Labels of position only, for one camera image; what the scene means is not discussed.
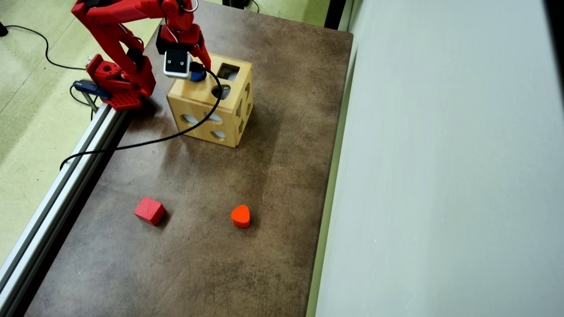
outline red block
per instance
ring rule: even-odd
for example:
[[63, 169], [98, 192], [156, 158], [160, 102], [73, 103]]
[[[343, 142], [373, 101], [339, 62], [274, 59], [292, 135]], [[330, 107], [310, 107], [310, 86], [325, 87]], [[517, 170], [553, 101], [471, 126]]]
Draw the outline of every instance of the red block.
[[141, 200], [133, 213], [139, 217], [139, 219], [156, 226], [162, 214], [165, 213], [165, 208], [160, 202], [150, 199], [149, 197], [143, 197], [143, 200]]

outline green floor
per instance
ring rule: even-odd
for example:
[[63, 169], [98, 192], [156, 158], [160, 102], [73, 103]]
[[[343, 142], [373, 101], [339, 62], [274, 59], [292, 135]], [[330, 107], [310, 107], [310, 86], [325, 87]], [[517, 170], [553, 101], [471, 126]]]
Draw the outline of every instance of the green floor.
[[[260, 13], [323, 25], [328, 0], [255, 0]], [[0, 2], [0, 21], [37, 30], [49, 40], [56, 63], [83, 67], [102, 53], [71, 14], [74, 0], [48, 6], [38, 0]], [[256, 11], [251, 3], [247, 10]], [[145, 43], [158, 20], [127, 23]], [[45, 43], [31, 32], [10, 28], [0, 38], [0, 263], [18, 239], [57, 173], [90, 122], [90, 108], [69, 96], [81, 71], [55, 67], [45, 59]]]

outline heart-shaped block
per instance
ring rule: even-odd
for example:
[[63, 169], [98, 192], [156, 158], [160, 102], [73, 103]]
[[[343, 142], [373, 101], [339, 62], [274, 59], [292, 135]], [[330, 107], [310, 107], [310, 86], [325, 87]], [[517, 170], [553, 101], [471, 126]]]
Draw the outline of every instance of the heart-shaped block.
[[249, 207], [240, 205], [231, 212], [231, 220], [237, 227], [247, 228], [250, 225]]

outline wooden cube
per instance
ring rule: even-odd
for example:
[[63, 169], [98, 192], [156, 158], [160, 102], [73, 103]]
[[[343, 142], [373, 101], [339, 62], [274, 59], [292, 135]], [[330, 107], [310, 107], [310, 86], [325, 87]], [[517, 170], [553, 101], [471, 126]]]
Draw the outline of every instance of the wooden cube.
[[[210, 74], [201, 82], [177, 79], [166, 98], [178, 131], [182, 131], [201, 121], [215, 104], [214, 94], [222, 94], [214, 115], [186, 135], [234, 148], [254, 106], [253, 64], [215, 54], [210, 57], [211, 71], [218, 76], [221, 88]], [[227, 87], [228, 95], [222, 91]]]

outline red robot arm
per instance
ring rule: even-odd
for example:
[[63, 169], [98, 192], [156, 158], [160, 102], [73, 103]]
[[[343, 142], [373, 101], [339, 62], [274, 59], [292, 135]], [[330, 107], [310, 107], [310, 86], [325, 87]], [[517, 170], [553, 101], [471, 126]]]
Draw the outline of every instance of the red robot arm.
[[92, 80], [112, 94], [102, 100], [116, 110], [139, 108], [140, 96], [150, 96], [155, 88], [151, 61], [143, 56], [140, 39], [122, 25], [125, 22], [164, 17], [166, 24], [161, 26], [157, 40], [159, 53], [185, 50], [210, 68], [204, 37], [200, 27], [192, 23], [193, 11], [190, 0], [78, 0], [72, 13], [115, 62], [104, 61], [97, 54], [86, 68]]

